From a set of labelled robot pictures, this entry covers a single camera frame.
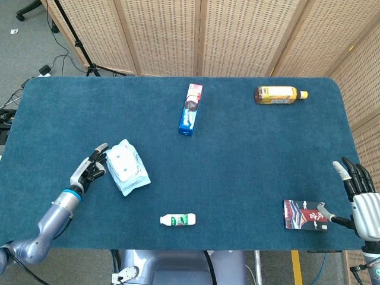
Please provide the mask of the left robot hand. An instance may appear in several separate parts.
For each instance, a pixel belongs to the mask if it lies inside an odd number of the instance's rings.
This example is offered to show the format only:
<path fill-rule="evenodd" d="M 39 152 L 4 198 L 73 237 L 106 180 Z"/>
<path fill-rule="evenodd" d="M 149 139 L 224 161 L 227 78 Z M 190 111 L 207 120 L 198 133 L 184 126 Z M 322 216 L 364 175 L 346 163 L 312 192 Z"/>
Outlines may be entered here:
<path fill-rule="evenodd" d="M 86 157 L 80 163 L 70 177 L 70 190 L 82 197 L 87 192 L 90 184 L 106 173 L 104 164 L 106 162 L 105 151 L 107 148 L 107 143 L 99 145 L 89 157 Z"/>

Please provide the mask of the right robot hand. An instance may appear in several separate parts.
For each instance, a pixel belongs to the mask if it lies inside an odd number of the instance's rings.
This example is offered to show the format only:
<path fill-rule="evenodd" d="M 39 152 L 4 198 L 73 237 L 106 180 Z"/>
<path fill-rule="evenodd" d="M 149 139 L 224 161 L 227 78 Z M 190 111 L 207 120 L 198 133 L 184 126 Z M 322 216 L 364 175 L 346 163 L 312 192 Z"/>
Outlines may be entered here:
<path fill-rule="evenodd" d="M 359 163 L 343 157 L 342 162 L 333 161 L 351 205 L 352 218 L 342 218 L 329 212 L 322 204 L 318 211 L 330 222 L 356 232 L 365 242 L 379 241 L 379 193 L 375 191 L 370 173 Z"/>

